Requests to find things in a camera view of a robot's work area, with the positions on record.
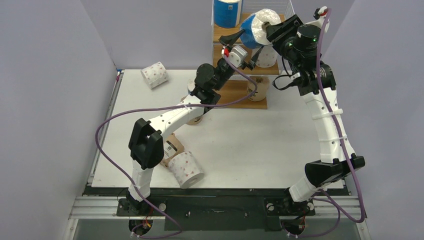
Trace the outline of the blue roll front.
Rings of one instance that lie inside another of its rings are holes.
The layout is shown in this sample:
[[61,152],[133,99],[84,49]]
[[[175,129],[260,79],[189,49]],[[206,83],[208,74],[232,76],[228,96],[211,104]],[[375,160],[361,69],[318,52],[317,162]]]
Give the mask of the blue roll front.
[[214,23],[226,29],[235,28],[240,23],[242,8],[242,0],[214,0]]

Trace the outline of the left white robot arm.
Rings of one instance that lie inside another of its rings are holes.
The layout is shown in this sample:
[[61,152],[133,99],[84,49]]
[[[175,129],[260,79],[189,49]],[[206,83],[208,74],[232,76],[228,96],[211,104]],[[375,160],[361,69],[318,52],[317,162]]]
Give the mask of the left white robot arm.
[[145,120],[138,119],[131,133],[128,148],[133,160],[133,183],[128,188],[126,199],[129,208],[136,215],[143,215],[149,209],[150,182],[155,166],[164,158],[164,141],[178,128],[190,120],[200,117],[214,108],[221,96],[218,91],[235,73],[235,68],[253,69],[259,57],[255,54],[249,62],[247,51],[235,45],[247,31],[221,36],[222,58],[216,66],[203,63],[196,70],[194,89],[173,110]]

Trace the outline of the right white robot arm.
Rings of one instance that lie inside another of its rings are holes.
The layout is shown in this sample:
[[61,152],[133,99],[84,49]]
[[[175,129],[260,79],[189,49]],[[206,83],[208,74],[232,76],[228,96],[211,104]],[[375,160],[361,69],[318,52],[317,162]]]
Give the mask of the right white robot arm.
[[295,14],[282,23],[265,27],[267,40],[293,70],[292,85],[297,86],[309,109],[320,147],[320,159],[305,165],[305,176],[282,199],[282,207],[289,214],[296,213],[302,202],[320,189],[349,175],[351,169],[365,166],[364,157],[355,153],[344,129],[333,70],[319,59],[325,14],[317,13],[315,18],[303,23]]

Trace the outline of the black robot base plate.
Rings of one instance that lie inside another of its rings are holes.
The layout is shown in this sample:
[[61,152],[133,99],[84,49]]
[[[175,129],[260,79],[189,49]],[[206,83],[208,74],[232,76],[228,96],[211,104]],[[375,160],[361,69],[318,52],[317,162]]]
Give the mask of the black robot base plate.
[[288,190],[254,188],[153,188],[150,203],[135,203],[127,193],[119,199],[116,215],[129,217],[132,225],[168,214],[166,231],[280,231],[314,216],[311,200],[295,203]]

